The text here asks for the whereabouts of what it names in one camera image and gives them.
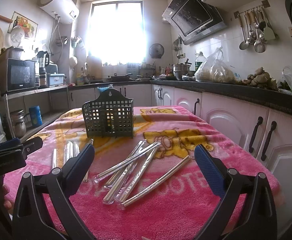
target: black countertop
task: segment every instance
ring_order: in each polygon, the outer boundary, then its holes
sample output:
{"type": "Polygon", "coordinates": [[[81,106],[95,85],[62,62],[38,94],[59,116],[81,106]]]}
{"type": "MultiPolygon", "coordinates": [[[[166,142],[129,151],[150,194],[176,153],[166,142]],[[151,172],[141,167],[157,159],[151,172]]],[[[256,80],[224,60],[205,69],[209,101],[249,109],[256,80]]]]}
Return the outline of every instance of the black countertop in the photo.
{"type": "Polygon", "coordinates": [[[69,90],[86,89],[94,87],[104,87],[107,85],[127,86],[134,84],[156,84],[163,86],[176,87],[195,92],[209,92],[237,98],[255,104],[267,106],[269,108],[282,111],[292,115],[292,96],[273,90],[255,88],[250,86],[221,84],[212,82],[189,82],[189,81],[128,81],[97,83],[83,86],[69,87],[69,90]]]}

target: metal shelf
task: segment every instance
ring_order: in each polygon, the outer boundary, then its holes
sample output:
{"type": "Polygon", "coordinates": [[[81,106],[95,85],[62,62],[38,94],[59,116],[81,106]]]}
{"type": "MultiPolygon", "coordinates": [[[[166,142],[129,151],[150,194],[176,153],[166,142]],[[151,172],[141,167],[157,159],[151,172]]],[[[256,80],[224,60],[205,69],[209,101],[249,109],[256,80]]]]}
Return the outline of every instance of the metal shelf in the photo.
{"type": "Polygon", "coordinates": [[[26,134],[21,138],[21,142],[28,140],[30,137],[32,137],[34,134],[38,133],[41,129],[44,127],[50,125],[52,122],[54,122],[56,119],[58,119],[62,114],[66,113],[67,110],[62,111],[56,111],[56,112],[48,112],[46,114],[42,115],[42,122],[43,124],[39,127],[32,127],[31,122],[26,123],[26,134]]]}
{"type": "Polygon", "coordinates": [[[33,90],[29,90],[29,91],[16,92],[16,93],[12,93],[12,94],[7,94],[7,99],[19,98],[19,97],[37,94],[37,93],[42,93],[42,92],[49,92],[49,91],[63,89],[63,88],[67,88],[67,87],[68,87],[67,85],[64,85],[64,86],[58,86],[58,87],[33,89],[33,90]]]}

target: blue can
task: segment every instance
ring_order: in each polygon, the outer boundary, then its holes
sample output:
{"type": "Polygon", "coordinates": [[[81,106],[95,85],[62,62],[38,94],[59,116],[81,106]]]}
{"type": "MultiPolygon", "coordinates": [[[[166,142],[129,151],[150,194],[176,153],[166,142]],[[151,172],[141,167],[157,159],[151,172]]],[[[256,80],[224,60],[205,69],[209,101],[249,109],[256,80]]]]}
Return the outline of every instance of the blue can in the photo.
{"type": "Polygon", "coordinates": [[[29,108],[30,120],[33,127],[39,127],[43,124],[39,106],[29,108]]]}

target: hand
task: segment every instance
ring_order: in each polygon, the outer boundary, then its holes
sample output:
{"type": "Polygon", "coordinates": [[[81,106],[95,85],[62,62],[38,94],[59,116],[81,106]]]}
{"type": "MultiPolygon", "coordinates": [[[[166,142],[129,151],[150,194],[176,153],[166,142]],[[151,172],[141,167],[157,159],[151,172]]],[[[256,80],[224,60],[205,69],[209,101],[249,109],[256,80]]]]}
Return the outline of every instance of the hand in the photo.
{"type": "MultiPolygon", "coordinates": [[[[7,195],[9,193],[9,187],[6,184],[3,184],[2,189],[3,189],[4,195],[7,195]]],[[[8,199],[6,199],[6,197],[4,197],[4,199],[5,199],[4,200],[4,207],[7,210],[11,209],[12,208],[11,202],[8,199]]]]}

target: pink blanket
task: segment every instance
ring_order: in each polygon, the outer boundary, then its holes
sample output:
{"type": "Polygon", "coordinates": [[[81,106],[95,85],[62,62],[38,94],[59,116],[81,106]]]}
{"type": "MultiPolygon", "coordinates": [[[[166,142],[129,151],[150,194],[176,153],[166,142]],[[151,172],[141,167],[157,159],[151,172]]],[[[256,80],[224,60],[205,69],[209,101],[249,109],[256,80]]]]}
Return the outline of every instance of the pink blanket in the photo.
{"type": "MultiPolygon", "coordinates": [[[[50,171],[54,148],[57,149],[58,165],[61,167],[67,141],[78,141],[80,148],[88,141],[81,109],[67,112],[37,135],[44,141],[43,148],[29,155],[25,168],[5,176],[12,200],[24,172],[39,175],[50,171]]],[[[181,158],[193,154],[195,146],[202,143],[213,157],[220,158],[228,168],[233,167],[241,174],[253,176],[264,172],[276,206],[283,202],[277,179],[249,153],[202,119],[179,106],[135,107],[134,138],[94,138],[96,154],[89,180],[83,182],[76,195],[70,197],[74,208],[98,240],[133,240],[142,236],[153,240],[192,239],[219,201],[196,162],[189,161],[160,187],[126,210],[103,204],[102,199],[107,192],[102,183],[98,187],[93,184],[92,176],[124,160],[142,139],[146,139],[148,144],[160,140],[161,147],[131,196],[165,174],[181,158]]],[[[242,195],[225,231],[235,225],[243,201],[242,195]]],[[[50,201],[47,201],[47,206],[55,225],[63,230],[50,201]]]]}

